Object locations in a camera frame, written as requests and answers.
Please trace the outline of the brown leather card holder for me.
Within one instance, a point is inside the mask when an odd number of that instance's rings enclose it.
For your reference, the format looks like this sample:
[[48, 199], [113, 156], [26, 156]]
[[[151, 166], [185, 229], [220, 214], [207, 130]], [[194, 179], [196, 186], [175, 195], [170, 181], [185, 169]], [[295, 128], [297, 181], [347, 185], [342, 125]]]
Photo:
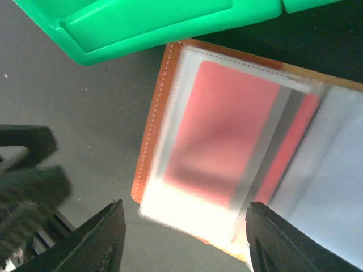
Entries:
[[362, 270], [362, 84], [189, 39], [167, 44], [132, 198], [244, 261]]

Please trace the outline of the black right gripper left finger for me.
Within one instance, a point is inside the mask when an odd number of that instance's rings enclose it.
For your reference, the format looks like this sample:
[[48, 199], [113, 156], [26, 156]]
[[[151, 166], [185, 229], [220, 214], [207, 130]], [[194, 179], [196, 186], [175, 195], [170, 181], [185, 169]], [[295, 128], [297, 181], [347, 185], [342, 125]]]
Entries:
[[119, 199], [16, 271], [119, 271], [125, 234]]

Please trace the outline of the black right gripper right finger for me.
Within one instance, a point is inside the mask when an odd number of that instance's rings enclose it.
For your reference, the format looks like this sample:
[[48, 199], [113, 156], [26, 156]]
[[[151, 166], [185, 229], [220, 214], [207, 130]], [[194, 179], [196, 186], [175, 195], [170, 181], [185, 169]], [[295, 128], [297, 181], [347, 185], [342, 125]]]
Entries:
[[246, 235], [253, 271], [360, 271], [261, 202], [247, 209]]

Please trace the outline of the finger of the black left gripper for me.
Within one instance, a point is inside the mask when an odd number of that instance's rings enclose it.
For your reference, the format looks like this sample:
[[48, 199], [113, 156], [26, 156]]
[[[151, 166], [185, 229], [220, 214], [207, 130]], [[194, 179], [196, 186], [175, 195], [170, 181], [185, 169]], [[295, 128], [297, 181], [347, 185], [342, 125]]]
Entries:
[[1, 147], [24, 147], [19, 155], [1, 163], [2, 172], [32, 168], [57, 150], [50, 128], [43, 125], [1, 125]]
[[1, 255], [28, 241], [70, 195], [59, 166], [1, 173]]

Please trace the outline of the white red front card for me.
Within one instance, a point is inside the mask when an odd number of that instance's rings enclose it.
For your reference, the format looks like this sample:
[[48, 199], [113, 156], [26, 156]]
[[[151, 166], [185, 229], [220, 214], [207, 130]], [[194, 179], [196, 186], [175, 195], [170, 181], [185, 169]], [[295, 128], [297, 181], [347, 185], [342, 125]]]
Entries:
[[213, 61], [178, 69], [150, 182], [166, 193], [162, 220], [231, 244], [246, 194], [290, 98], [317, 105], [320, 83]]

